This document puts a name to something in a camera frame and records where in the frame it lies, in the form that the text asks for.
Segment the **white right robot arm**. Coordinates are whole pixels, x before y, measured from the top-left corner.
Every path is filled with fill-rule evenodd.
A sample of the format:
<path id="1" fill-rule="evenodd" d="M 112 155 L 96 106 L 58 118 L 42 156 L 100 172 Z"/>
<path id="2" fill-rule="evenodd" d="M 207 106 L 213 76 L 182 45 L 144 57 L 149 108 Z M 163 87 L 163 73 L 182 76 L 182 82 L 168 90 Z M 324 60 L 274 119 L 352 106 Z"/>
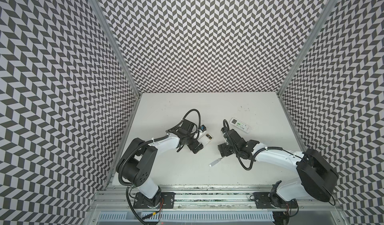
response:
<path id="1" fill-rule="evenodd" d="M 314 149 L 304 152 L 288 151 L 256 140 L 246 141 L 235 130 L 221 129 L 225 143 L 218 146 L 222 157 L 235 155 L 242 168 L 250 171 L 257 162 L 272 164 L 294 172 L 288 181 L 277 181 L 262 202 L 272 208 L 293 208 L 297 200 L 315 199 L 320 202 L 336 204 L 333 191 L 339 174 L 323 156 Z"/>

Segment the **white remote with display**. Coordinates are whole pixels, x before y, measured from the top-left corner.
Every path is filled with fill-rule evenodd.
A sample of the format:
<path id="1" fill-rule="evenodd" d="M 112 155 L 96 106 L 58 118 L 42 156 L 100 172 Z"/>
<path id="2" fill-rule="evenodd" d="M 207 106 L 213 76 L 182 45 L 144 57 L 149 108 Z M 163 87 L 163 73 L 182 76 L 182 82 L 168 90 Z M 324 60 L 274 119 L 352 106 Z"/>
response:
<path id="1" fill-rule="evenodd" d="M 229 121 L 229 124 L 231 126 L 234 126 L 236 127 L 237 129 L 245 132 L 245 133 L 249 133 L 251 131 L 251 127 L 249 125 L 247 125 L 246 123 L 236 119 L 236 118 L 231 118 L 230 121 Z"/>

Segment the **aluminium right corner post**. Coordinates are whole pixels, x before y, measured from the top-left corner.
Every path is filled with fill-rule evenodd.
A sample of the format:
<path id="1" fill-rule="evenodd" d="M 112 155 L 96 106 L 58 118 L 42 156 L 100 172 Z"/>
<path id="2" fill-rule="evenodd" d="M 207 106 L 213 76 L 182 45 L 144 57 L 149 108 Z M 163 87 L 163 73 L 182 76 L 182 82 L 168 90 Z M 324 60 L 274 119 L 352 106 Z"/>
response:
<path id="1" fill-rule="evenodd" d="M 309 33 L 309 36 L 304 43 L 303 47 L 301 48 L 295 62 L 293 63 L 290 71 L 288 72 L 285 80 L 283 81 L 282 86 L 277 92 L 277 95 L 279 98 L 283 96 L 286 89 L 288 88 L 289 84 L 293 80 L 295 74 L 299 70 L 302 62 L 304 61 L 307 53 L 309 52 L 310 48 L 312 47 L 313 43 L 315 42 L 318 34 L 321 32 L 324 24 L 326 23 L 328 17 L 330 16 L 332 10 L 336 6 L 338 0 L 328 0 L 325 4 L 324 8 L 322 9 L 314 27 L 312 28 L 311 32 Z"/>

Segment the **aluminium corner post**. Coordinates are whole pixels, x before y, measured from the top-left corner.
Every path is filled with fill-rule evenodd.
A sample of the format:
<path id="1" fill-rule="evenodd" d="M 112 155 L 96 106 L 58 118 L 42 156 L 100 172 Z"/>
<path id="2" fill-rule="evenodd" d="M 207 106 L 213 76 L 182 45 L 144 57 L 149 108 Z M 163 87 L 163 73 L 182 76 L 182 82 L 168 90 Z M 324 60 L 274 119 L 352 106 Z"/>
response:
<path id="1" fill-rule="evenodd" d="M 295 62 L 293 63 L 290 71 L 288 72 L 285 80 L 283 81 L 282 86 L 277 92 L 277 95 L 279 98 L 283 96 L 286 89 L 288 88 L 289 84 L 293 80 L 295 74 L 299 70 L 302 62 L 304 61 L 307 53 L 309 52 L 310 48 L 312 47 L 313 43 L 315 42 L 318 34 L 321 32 L 324 24 L 326 23 L 328 17 L 330 16 L 332 10 L 336 6 L 338 0 L 328 0 L 325 4 L 324 8 L 322 9 L 314 27 L 312 28 L 311 32 L 309 33 L 309 36 L 304 43 L 303 47 L 301 48 Z"/>
<path id="2" fill-rule="evenodd" d="M 118 46 L 118 43 L 111 31 L 111 28 L 109 26 L 109 24 L 107 23 L 107 20 L 105 18 L 105 15 L 100 7 L 100 4 L 97 0 L 88 0 L 88 4 L 91 6 L 100 26 L 101 26 L 101 29 L 103 30 L 116 58 L 117 58 L 117 61 L 123 71 L 123 73 L 125 74 L 134 94 L 136 97 L 140 97 L 140 92 L 135 84 L 135 81 L 129 71 L 129 68 L 128 68 L 128 65 L 126 63 L 126 60 L 124 59 L 123 57 L 123 54 Z"/>

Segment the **white remote with batteries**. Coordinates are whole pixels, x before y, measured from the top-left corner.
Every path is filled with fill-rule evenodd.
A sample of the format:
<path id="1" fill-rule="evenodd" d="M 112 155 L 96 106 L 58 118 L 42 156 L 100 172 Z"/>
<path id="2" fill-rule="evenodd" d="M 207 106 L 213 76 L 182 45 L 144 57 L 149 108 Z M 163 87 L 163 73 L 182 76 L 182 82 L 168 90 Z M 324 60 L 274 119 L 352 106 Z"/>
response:
<path id="1" fill-rule="evenodd" d="M 210 133 L 204 133 L 199 137 L 198 142 L 203 146 L 206 146 L 213 138 L 214 137 Z"/>

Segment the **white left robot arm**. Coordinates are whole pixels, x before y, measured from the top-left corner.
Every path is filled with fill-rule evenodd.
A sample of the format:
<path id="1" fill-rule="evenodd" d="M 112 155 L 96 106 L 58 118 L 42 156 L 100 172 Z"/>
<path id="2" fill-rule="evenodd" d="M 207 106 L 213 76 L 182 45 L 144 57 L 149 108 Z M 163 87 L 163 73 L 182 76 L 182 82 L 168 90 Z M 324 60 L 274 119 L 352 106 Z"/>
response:
<path id="1" fill-rule="evenodd" d="M 184 146 L 196 154 L 204 148 L 198 139 L 206 130 L 205 125 L 184 119 L 161 138 L 133 139 L 116 166 L 119 183 L 138 188 L 136 200 L 139 204 L 156 208 L 162 202 L 161 188 L 150 178 L 156 156 L 169 150 L 179 152 Z"/>

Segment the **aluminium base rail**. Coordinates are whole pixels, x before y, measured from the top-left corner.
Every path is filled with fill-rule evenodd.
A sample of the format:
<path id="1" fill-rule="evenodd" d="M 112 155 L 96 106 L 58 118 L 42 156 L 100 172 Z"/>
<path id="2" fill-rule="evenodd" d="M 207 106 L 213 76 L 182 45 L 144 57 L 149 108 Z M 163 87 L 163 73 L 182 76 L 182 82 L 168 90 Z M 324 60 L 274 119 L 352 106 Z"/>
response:
<path id="1" fill-rule="evenodd" d="M 340 205 L 298 199 L 287 207 L 273 208 L 262 196 L 269 186 L 164 186 L 173 193 L 149 225 L 347 225 Z M 138 225 L 127 202 L 126 188 L 108 187 L 97 192 L 83 222 L 85 225 Z"/>

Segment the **aluminium left corner post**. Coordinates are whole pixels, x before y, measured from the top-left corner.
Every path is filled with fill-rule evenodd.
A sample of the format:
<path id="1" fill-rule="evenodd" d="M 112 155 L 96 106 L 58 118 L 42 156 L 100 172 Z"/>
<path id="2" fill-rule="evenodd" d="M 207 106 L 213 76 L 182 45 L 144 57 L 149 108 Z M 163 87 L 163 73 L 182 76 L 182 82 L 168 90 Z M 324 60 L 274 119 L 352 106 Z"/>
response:
<path id="1" fill-rule="evenodd" d="M 126 63 L 126 60 L 124 59 L 123 57 L 123 54 L 118 46 L 118 43 L 111 31 L 111 28 L 109 26 L 109 24 L 107 23 L 107 20 L 105 18 L 105 15 L 100 7 L 100 4 L 97 0 L 88 0 L 88 4 L 91 6 L 100 26 L 101 26 L 101 29 L 103 30 L 116 58 L 117 58 L 117 61 L 123 71 L 123 73 L 125 74 L 134 94 L 136 97 L 140 97 L 140 92 L 135 84 L 135 81 L 129 71 L 129 68 L 128 68 L 128 65 Z"/>

